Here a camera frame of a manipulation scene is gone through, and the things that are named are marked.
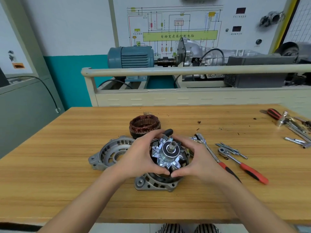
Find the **forearm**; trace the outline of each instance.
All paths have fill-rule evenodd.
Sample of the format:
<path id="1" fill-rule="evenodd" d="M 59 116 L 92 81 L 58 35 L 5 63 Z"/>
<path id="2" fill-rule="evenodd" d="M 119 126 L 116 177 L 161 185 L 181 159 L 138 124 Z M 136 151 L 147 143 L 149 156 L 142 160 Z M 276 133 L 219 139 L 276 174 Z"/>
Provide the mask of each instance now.
<path id="1" fill-rule="evenodd" d="M 249 233 L 296 232 L 234 177 L 225 180 L 219 187 Z"/>
<path id="2" fill-rule="evenodd" d="M 101 176 L 40 229 L 40 233 L 87 233 L 125 180 L 115 167 Z"/>

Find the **wooden table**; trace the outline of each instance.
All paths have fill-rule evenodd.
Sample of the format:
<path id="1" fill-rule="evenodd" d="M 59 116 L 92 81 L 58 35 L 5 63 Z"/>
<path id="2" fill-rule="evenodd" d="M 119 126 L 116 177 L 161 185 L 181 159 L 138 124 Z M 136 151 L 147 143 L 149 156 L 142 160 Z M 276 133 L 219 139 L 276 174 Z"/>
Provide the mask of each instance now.
<path id="1" fill-rule="evenodd" d="M 101 174 L 88 157 L 110 139 L 129 135 L 130 120 L 150 111 L 164 129 L 187 136 L 202 133 L 215 153 L 217 142 L 238 148 L 249 157 L 238 159 L 270 180 L 265 186 L 233 161 L 224 161 L 243 184 L 287 222 L 310 224 L 311 149 L 283 140 L 297 136 L 259 112 L 269 107 L 285 110 L 280 105 L 71 108 L 0 160 L 0 222 L 47 222 Z M 98 222 L 238 219 L 216 187 L 185 177 L 171 193 L 137 191 L 133 179 L 126 181 Z"/>

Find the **teal wall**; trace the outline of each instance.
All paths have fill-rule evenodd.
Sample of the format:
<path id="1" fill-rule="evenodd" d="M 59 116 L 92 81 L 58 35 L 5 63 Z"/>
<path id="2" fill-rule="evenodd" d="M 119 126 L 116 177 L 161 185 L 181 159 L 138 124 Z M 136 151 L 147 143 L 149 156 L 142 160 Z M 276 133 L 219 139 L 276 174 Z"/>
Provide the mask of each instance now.
<path id="1" fill-rule="evenodd" d="M 44 58 L 65 110 L 76 106 L 92 106 L 81 69 L 83 67 L 108 68 L 107 55 L 45 56 Z M 96 85 L 109 78 L 111 77 L 96 77 Z M 153 76 L 147 88 L 173 88 L 173 82 L 171 76 Z"/>

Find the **black and white striped clothing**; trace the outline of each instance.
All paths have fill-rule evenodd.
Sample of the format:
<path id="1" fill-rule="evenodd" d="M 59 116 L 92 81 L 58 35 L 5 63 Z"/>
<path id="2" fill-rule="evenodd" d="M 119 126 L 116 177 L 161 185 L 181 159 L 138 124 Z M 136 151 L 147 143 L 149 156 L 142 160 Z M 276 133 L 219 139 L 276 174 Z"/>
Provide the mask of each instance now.
<path id="1" fill-rule="evenodd" d="M 164 224 L 157 233 L 185 233 L 180 224 Z M 214 224 L 200 224 L 194 233 L 221 233 Z"/>

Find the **green rectangle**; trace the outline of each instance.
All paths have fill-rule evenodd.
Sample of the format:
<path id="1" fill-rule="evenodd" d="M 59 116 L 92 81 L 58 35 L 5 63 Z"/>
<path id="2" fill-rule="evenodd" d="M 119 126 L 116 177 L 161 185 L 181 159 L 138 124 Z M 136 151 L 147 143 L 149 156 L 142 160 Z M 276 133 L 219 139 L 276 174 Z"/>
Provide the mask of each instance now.
<path id="1" fill-rule="evenodd" d="M 212 31 L 184 31 L 184 32 L 155 32 L 143 33 L 144 42 L 155 41 L 179 41 L 181 37 L 191 40 L 215 40 L 217 30 Z"/>

